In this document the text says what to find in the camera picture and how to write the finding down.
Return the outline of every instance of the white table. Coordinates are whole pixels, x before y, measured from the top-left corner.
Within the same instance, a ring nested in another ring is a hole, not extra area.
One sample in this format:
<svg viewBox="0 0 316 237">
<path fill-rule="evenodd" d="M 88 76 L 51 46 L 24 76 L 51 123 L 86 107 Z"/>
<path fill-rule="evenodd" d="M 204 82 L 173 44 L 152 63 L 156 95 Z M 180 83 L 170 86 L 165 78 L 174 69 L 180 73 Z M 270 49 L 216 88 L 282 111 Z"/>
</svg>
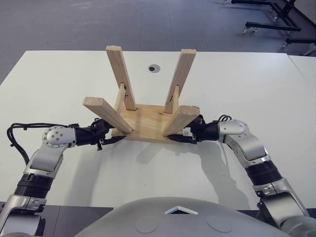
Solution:
<svg viewBox="0 0 316 237">
<path fill-rule="evenodd" d="M 178 52 L 124 52 L 135 100 L 163 105 Z M 152 74 L 150 64 L 161 71 Z M 13 122 L 79 123 L 96 117 L 85 96 L 114 104 L 118 92 L 102 51 L 27 51 L 0 86 L 0 200 L 14 191 L 24 170 L 9 146 Z M 206 121 L 229 114 L 246 122 L 306 207 L 316 207 L 315 101 L 310 86 L 286 54 L 198 52 L 180 96 L 197 105 Z M 16 131 L 31 155 L 42 129 Z M 213 201 L 234 209 L 257 209 L 258 198 L 230 149 L 215 142 L 164 145 L 122 141 L 68 149 L 47 204 L 120 206 L 157 196 Z"/>
<path fill-rule="evenodd" d="M 316 58 L 292 55 L 290 55 L 289 58 L 295 64 L 307 84 L 310 86 L 311 90 L 314 92 L 313 100 L 316 101 Z"/>
</svg>

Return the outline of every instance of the wooden plank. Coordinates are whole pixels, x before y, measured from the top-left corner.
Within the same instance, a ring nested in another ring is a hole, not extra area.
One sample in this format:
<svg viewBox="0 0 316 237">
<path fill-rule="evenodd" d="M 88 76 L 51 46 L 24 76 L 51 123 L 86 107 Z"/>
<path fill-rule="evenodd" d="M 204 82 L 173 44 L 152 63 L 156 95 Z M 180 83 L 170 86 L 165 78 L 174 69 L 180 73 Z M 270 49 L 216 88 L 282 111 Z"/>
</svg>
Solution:
<svg viewBox="0 0 316 237">
<path fill-rule="evenodd" d="M 172 96 L 172 112 L 175 113 L 179 108 L 179 86 L 176 85 Z"/>
<path fill-rule="evenodd" d="M 158 142 L 167 144 L 179 144 L 162 135 L 163 128 L 172 118 L 172 114 L 163 112 L 164 106 L 156 105 L 139 105 L 136 104 L 137 110 L 131 111 L 122 108 L 121 116 L 133 127 L 133 132 L 126 135 L 125 139 Z M 112 130 L 112 137 L 123 135 L 117 129 Z"/>
<path fill-rule="evenodd" d="M 195 49 L 182 49 L 178 59 L 178 63 L 169 88 L 169 93 L 164 105 L 165 113 L 172 113 L 172 96 L 176 85 L 179 86 L 179 96 L 181 94 L 184 83 L 186 82 L 193 60 L 197 51 Z"/>
<path fill-rule="evenodd" d="M 199 107 L 180 105 L 164 128 L 162 132 L 163 136 L 176 134 L 192 122 L 197 116 L 199 116 Z"/>
<path fill-rule="evenodd" d="M 109 57 L 110 64 L 112 66 L 112 70 L 117 80 L 118 86 L 121 83 L 125 85 L 125 98 L 124 104 L 126 109 L 128 110 L 136 110 L 135 99 L 132 91 L 132 87 L 129 82 L 129 77 L 123 57 L 122 48 L 120 46 L 109 45 L 106 47 L 106 52 Z"/>
<path fill-rule="evenodd" d="M 83 105 L 121 132 L 132 132 L 133 128 L 103 98 L 85 97 Z"/>
<path fill-rule="evenodd" d="M 115 106 L 114 106 L 114 110 L 120 114 L 121 110 L 122 110 L 122 106 L 123 106 L 123 100 L 125 97 L 125 86 L 124 83 L 121 83 L 119 86 L 119 90 L 118 90 L 118 97 L 117 100 L 115 102 Z"/>
</svg>

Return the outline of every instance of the black cable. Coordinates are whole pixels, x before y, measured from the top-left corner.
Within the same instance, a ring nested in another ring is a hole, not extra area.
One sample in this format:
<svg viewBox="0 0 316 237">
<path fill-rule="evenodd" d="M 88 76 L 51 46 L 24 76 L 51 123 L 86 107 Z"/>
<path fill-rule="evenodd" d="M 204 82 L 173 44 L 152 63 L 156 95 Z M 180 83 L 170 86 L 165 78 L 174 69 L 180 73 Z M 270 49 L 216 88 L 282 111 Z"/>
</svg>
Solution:
<svg viewBox="0 0 316 237">
<path fill-rule="evenodd" d="M 53 126 L 69 127 L 69 126 L 55 124 L 55 123 L 13 123 L 7 129 L 6 134 L 11 142 L 11 146 L 15 147 L 18 150 L 18 152 L 22 155 L 25 164 L 27 165 L 30 161 L 29 156 L 26 153 L 26 151 L 15 140 L 13 130 L 15 128 L 23 128 L 24 130 L 27 130 L 28 128 L 45 128 L 45 127 L 53 127 Z"/>
<path fill-rule="evenodd" d="M 218 119 L 218 121 L 220 122 L 226 122 L 226 121 L 229 121 L 229 120 L 232 120 L 233 118 L 229 115 L 221 115 Z"/>
</svg>

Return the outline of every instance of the robotic arm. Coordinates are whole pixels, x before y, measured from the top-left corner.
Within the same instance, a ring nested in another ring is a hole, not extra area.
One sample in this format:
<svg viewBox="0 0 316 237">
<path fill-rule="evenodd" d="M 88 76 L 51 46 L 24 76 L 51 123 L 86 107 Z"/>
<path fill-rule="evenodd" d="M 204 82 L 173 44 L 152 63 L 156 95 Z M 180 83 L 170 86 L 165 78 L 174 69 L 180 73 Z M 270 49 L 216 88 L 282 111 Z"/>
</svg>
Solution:
<svg viewBox="0 0 316 237">
<path fill-rule="evenodd" d="M 26 233 L 42 236 L 45 219 L 35 213 L 43 211 L 46 195 L 63 161 L 67 148 L 82 145 L 115 143 L 125 136 L 106 140 L 105 135 L 113 128 L 102 119 L 96 119 L 89 127 L 78 124 L 52 126 L 42 137 L 41 147 L 33 154 L 23 172 L 13 195 L 10 195 L 0 213 L 0 237 L 9 233 Z"/>
<path fill-rule="evenodd" d="M 183 135 L 168 137 L 192 144 L 205 140 L 219 141 L 234 151 L 260 198 L 257 206 L 267 223 L 293 235 L 315 230 L 315 219 L 309 217 L 287 179 L 280 175 L 268 152 L 260 140 L 250 133 L 247 124 L 226 115 L 206 124 L 203 116 L 199 115 L 187 128 L 190 131 L 184 129 Z"/>
</svg>

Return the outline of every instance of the black metal frame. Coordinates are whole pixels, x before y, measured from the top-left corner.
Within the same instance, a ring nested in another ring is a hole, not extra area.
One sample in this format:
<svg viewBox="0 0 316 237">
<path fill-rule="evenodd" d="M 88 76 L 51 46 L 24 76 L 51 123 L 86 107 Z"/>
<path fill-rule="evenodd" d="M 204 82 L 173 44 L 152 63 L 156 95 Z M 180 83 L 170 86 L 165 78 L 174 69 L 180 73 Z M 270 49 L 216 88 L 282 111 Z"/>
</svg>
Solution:
<svg viewBox="0 0 316 237">
<path fill-rule="evenodd" d="M 262 1 L 262 0 L 232 0 L 232 4 L 235 3 L 244 3 L 244 4 L 255 4 L 255 5 L 269 5 L 271 9 L 273 9 L 277 17 L 281 18 L 282 21 L 286 24 L 286 26 L 277 25 L 277 24 L 264 24 L 258 22 L 249 22 L 247 21 L 245 26 L 246 29 L 250 27 L 254 28 L 265 28 L 265 29 L 273 29 L 273 30 L 283 30 L 283 31 L 301 31 L 302 29 L 289 17 L 288 13 L 294 7 L 294 3 L 296 0 L 290 0 L 284 8 L 281 8 L 276 2 L 270 1 Z"/>
<path fill-rule="evenodd" d="M 309 43 L 310 49 L 306 51 L 305 53 L 300 54 L 300 56 L 309 56 L 313 52 L 316 51 L 316 38 L 309 39 L 309 38 L 286 38 L 282 48 L 287 47 L 289 44 L 292 43 Z"/>
<path fill-rule="evenodd" d="M 316 43 L 316 39 L 305 39 L 305 38 L 286 38 L 286 44 L 292 43 Z"/>
</svg>

